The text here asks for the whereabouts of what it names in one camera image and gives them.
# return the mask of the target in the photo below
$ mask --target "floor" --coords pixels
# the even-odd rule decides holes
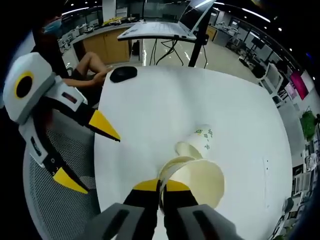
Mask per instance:
[[[168,47],[162,45],[161,42],[164,42],[164,41],[166,40],[158,39],[157,45],[156,45],[156,51],[155,51],[155,60],[152,57],[151,65],[154,65],[154,63],[157,62],[158,59],[160,59],[165,53],[169,51],[170,49],[169,47],[172,46],[171,42],[164,43]],[[142,58],[143,58],[142,65],[143,66],[149,66],[154,44],[155,44],[154,39],[143,40],[143,49],[142,49]],[[188,66],[193,48],[194,48],[194,44],[189,42],[178,41],[178,43],[175,45],[175,50],[180,56],[184,66]],[[206,67],[205,67],[206,69],[230,74],[230,75],[239,77],[241,79],[247,80],[249,82],[252,82],[254,84],[257,84],[257,78],[253,75],[253,73],[247,67],[243,66],[242,63],[238,60],[239,56],[234,52],[232,52],[231,50],[229,50],[228,48],[219,46],[210,41],[205,46],[205,53],[202,47],[195,65],[196,68],[204,68],[206,64]],[[64,63],[68,65],[68,67],[75,68],[77,66],[77,61],[71,50],[68,50],[67,52],[65,52],[62,58]],[[173,52],[170,55],[163,58],[158,63],[158,65],[181,66],[182,65],[181,61],[179,60],[178,56]],[[141,66],[141,63],[128,62],[128,63],[115,64],[115,66],[138,67],[138,66]]]

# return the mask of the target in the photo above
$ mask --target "black mouse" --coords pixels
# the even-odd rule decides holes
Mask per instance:
[[[137,69],[134,66],[121,66],[113,70],[110,80],[114,83],[120,83],[135,76],[137,76]]]

